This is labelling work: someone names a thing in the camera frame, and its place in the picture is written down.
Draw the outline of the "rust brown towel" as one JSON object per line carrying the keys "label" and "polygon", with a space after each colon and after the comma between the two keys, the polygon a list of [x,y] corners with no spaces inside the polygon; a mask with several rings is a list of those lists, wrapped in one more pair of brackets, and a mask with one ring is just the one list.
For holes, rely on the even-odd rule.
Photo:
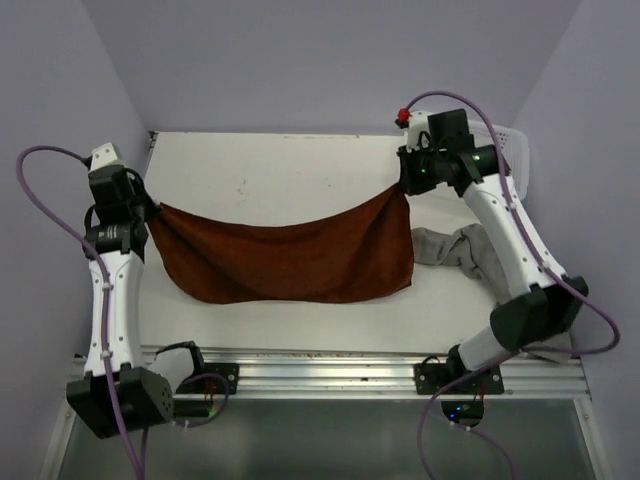
{"label": "rust brown towel", "polygon": [[390,296],[412,283],[410,207],[396,185],[303,224],[225,223],[163,204],[149,228],[169,278],[208,304],[349,304]]}

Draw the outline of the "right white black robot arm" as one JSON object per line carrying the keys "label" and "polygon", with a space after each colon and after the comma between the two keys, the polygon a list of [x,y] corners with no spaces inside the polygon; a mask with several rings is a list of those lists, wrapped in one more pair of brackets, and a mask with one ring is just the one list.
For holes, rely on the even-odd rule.
{"label": "right white black robot arm", "polygon": [[481,366],[528,347],[542,349],[553,361],[567,360],[568,331],[588,287],[582,277],[569,277],[549,253],[508,168],[498,163],[499,148],[476,145],[462,109],[400,117],[407,131],[398,151],[405,192],[419,195],[445,184],[477,219],[451,234],[413,229],[415,262],[457,266],[483,280],[497,301],[488,326],[452,348],[445,369],[449,387],[470,391],[481,380]]}

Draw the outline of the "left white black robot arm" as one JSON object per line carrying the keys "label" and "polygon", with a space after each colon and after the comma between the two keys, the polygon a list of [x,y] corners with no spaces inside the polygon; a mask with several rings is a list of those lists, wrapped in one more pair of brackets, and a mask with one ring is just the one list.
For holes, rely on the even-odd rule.
{"label": "left white black robot arm", "polygon": [[192,341],[161,348],[144,361],[139,328],[139,288],[149,238],[146,224],[159,207],[140,175],[110,165],[88,175],[94,203],[85,224],[85,256],[93,288],[92,333],[81,379],[66,386],[66,399],[100,439],[167,423],[173,395],[201,390],[208,369]]}

